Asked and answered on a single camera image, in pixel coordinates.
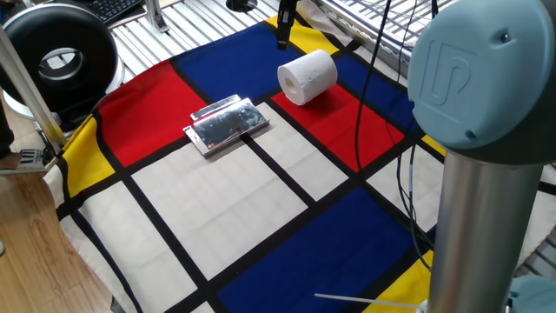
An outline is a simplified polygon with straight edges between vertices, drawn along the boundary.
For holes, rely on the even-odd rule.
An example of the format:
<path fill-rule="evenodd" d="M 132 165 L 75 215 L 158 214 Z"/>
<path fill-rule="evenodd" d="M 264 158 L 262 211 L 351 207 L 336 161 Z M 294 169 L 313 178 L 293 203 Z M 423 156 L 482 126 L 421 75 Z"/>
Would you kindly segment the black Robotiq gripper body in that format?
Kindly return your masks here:
<path fill-rule="evenodd" d="M 278 9 L 278 24 L 293 25 L 298 0 L 281 0 Z"/>

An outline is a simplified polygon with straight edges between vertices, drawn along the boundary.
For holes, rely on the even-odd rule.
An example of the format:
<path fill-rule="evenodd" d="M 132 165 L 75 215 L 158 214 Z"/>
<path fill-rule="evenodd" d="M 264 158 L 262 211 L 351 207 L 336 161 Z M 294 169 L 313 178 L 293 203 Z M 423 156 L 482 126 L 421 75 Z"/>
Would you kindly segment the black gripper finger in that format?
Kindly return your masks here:
<path fill-rule="evenodd" d="M 279 23 L 277 26 L 277 48 L 279 50 L 286 50 L 288 47 L 290 35 L 290 26 L 285 23 Z"/>

